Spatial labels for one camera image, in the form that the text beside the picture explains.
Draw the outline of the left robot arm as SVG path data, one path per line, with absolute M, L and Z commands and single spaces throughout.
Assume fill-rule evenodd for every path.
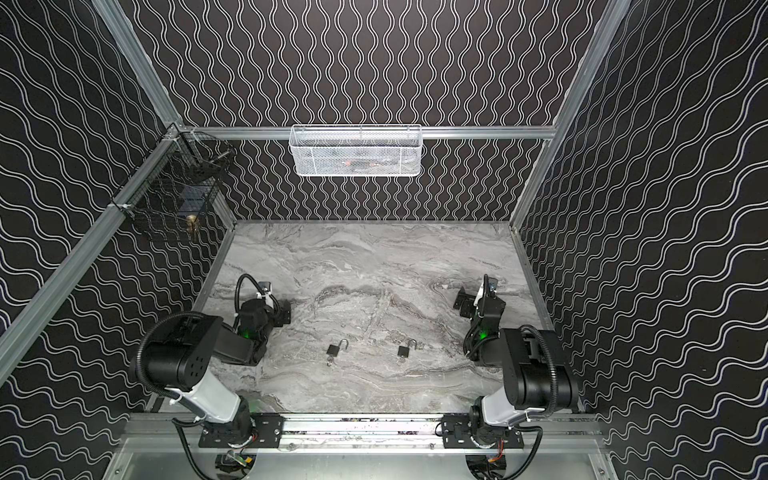
M 287 300 L 259 295 L 235 306 L 235 322 L 197 311 L 170 315 L 141 340 L 133 375 L 146 389 L 179 403 L 195 415 L 201 448 L 276 448 L 283 435 L 279 414 L 254 414 L 248 400 L 226 387 L 212 371 L 215 358 L 228 365 L 256 367 L 271 333 L 291 323 Z

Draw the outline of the black padlock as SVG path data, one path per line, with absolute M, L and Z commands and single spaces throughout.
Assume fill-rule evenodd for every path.
M 404 344 L 398 346 L 397 357 L 399 360 L 405 361 L 410 357 L 411 351 L 416 350 L 419 343 L 416 339 L 410 338 L 405 341 Z
M 330 344 L 326 351 L 326 364 L 332 366 L 339 354 L 348 348 L 349 340 L 346 338 L 341 339 L 337 344 Z

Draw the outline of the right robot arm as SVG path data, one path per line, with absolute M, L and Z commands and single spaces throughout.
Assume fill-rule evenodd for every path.
M 532 325 L 501 326 L 506 303 L 490 286 L 476 294 L 460 289 L 454 301 L 470 320 L 462 343 L 478 367 L 498 368 L 502 385 L 481 396 L 466 414 L 446 414 L 440 427 L 447 449 L 490 449 L 522 443 L 516 429 L 562 410 L 579 410 L 579 386 L 556 333 Z

